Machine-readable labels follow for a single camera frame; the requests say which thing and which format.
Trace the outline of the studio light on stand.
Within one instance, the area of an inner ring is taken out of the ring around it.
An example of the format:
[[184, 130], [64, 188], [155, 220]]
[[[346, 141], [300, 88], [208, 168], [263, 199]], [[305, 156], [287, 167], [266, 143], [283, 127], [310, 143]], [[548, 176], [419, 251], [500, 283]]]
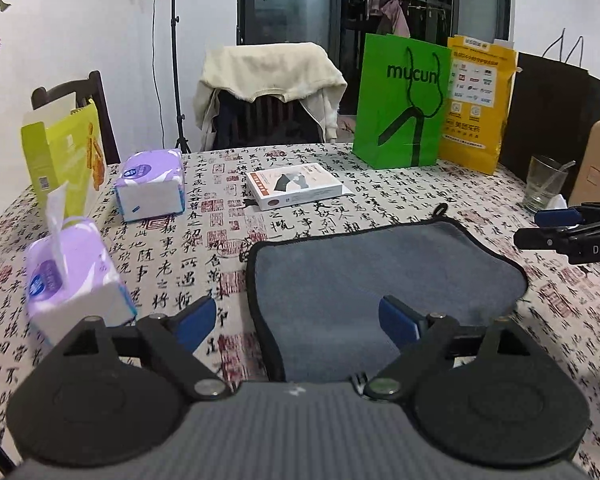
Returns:
[[182, 110], [180, 68], [178, 67], [178, 24], [180, 16], [178, 15], [178, 0], [170, 0], [170, 27], [171, 27], [171, 58], [172, 58], [172, 79], [174, 90], [174, 106], [176, 114], [176, 128], [178, 128], [178, 138], [175, 147], [183, 154], [190, 154], [188, 140], [184, 131], [185, 115]]

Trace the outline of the chair with cream cloth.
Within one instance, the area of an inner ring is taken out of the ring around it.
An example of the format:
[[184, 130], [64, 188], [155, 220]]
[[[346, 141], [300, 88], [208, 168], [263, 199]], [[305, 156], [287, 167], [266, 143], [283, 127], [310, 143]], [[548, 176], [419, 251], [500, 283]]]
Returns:
[[313, 42], [246, 44], [206, 53], [193, 100], [201, 148], [212, 149], [213, 119], [220, 112], [219, 94], [252, 103], [262, 96], [298, 101], [320, 127], [320, 141], [337, 140], [338, 110], [347, 81], [326, 51]]

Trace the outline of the far purple tissue pack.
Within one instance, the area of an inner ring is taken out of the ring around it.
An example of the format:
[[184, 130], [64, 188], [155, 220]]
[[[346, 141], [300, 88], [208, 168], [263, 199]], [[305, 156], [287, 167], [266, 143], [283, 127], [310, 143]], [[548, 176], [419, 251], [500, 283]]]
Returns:
[[138, 152], [114, 181], [125, 223], [182, 214], [186, 208], [185, 171], [177, 148]]

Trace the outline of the dark window sliding door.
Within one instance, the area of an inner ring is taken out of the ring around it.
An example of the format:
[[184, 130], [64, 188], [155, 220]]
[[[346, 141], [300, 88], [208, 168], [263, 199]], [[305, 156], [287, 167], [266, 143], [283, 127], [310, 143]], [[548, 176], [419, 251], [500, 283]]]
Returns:
[[391, 34], [404, 18], [413, 38], [440, 46], [455, 35], [507, 39], [511, 10], [512, 0], [238, 0], [237, 40], [319, 44], [348, 83], [340, 112], [353, 116], [368, 35]]

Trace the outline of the black paper bag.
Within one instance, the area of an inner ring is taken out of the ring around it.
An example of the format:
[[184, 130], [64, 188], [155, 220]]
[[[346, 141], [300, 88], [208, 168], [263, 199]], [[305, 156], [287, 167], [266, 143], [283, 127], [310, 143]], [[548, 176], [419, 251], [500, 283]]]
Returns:
[[520, 52], [500, 164], [524, 180], [534, 156], [561, 165], [573, 160], [562, 187], [562, 195], [569, 197], [599, 121], [600, 78], [566, 58]]

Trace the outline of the white book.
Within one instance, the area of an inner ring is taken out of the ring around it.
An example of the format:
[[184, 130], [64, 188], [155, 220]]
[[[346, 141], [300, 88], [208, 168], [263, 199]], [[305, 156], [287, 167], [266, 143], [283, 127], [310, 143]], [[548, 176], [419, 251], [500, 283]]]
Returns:
[[262, 211], [353, 194], [317, 162], [248, 171], [246, 180], [253, 199]]

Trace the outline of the glass cup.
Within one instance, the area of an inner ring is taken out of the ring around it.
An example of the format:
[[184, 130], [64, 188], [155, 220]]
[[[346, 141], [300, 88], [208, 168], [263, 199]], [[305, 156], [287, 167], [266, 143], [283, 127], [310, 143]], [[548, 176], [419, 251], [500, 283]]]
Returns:
[[561, 164], [547, 156], [532, 156], [521, 205], [528, 211], [544, 210], [550, 200], [562, 192], [574, 160]]

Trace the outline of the yellow green paper box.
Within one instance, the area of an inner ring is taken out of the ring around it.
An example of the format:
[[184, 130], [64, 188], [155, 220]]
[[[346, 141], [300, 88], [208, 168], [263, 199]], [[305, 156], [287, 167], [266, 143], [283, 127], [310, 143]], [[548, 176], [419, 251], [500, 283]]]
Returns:
[[49, 102], [24, 115], [20, 136], [38, 206], [65, 185], [65, 216], [89, 217], [108, 181], [95, 102], [78, 107], [74, 93]]

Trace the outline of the yellow paper bag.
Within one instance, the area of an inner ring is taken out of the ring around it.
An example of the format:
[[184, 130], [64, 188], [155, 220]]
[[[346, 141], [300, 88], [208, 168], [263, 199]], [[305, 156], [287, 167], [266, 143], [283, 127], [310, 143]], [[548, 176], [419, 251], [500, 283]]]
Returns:
[[517, 53], [508, 47], [454, 36], [452, 66], [439, 157], [493, 174], [500, 159]]

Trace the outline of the near purple tissue pack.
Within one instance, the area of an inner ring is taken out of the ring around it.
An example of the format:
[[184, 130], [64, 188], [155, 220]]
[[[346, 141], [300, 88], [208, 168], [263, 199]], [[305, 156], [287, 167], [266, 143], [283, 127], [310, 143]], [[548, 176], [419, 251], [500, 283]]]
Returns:
[[66, 215], [68, 185], [47, 195], [48, 235], [26, 250], [26, 311], [54, 346], [84, 318], [108, 327], [131, 323], [137, 310], [95, 222]]

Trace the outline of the purple tissue pack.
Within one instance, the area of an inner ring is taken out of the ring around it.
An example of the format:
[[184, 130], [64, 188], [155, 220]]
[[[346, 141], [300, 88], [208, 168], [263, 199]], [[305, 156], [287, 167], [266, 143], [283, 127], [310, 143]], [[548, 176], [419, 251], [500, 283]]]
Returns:
[[68, 185], [47, 195], [48, 235], [26, 250], [26, 311], [54, 346], [84, 318], [108, 327], [131, 323], [137, 310], [95, 222], [66, 215]]
[[186, 208], [185, 171], [177, 148], [138, 152], [114, 181], [125, 223], [182, 214]]

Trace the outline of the purple grey towel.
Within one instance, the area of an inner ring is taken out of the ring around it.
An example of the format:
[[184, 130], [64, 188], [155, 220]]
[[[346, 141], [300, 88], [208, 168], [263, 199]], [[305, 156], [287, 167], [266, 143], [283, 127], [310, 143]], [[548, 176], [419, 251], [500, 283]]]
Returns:
[[379, 372], [420, 333], [397, 315], [381, 327], [386, 297], [417, 321], [439, 312], [480, 326], [509, 314], [529, 288], [518, 263], [481, 244], [442, 207], [414, 223], [254, 244], [246, 283], [271, 382]]

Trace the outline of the green mucun paper bag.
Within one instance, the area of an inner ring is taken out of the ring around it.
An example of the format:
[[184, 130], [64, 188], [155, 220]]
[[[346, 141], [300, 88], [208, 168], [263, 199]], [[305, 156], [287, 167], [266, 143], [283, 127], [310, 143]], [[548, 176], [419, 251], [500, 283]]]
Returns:
[[374, 169], [434, 165], [450, 75], [447, 47], [367, 35], [353, 154]]

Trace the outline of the calligraphy print tablecloth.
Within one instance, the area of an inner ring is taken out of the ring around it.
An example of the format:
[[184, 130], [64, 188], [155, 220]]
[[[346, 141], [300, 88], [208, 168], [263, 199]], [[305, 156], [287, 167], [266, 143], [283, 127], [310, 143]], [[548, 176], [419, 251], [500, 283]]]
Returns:
[[[246, 148], [184, 159], [185, 214], [124, 226], [112, 191], [96, 208], [95, 221], [138, 314], [178, 313], [211, 292], [219, 303], [218, 325], [196, 356], [232, 386], [263, 378], [245, 292], [254, 243], [422, 220], [447, 202], [452, 218], [527, 272], [530, 288], [514, 318], [588, 397], [592, 422], [574, 460], [591, 479], [600, 479], [600, 265], [570, 266], [560, 255], [513, 248], [513, 232], [531, 221], [520, 206], [521, 180], [502, 167], [485, 176], [450, 162], [365, 169], [346, 144]], [[242, 170], [302, 162], [319, 162], [354, 194], [273, 212], [247, 205]], [[0, 443], [14, 460], [19, 458], [4, 422], [6, 403], [45, 353], [41, 336], [29, 327], [23, 299], [24, 250], [44, 236], [43, 223], [30, 188], [0, 218]]]

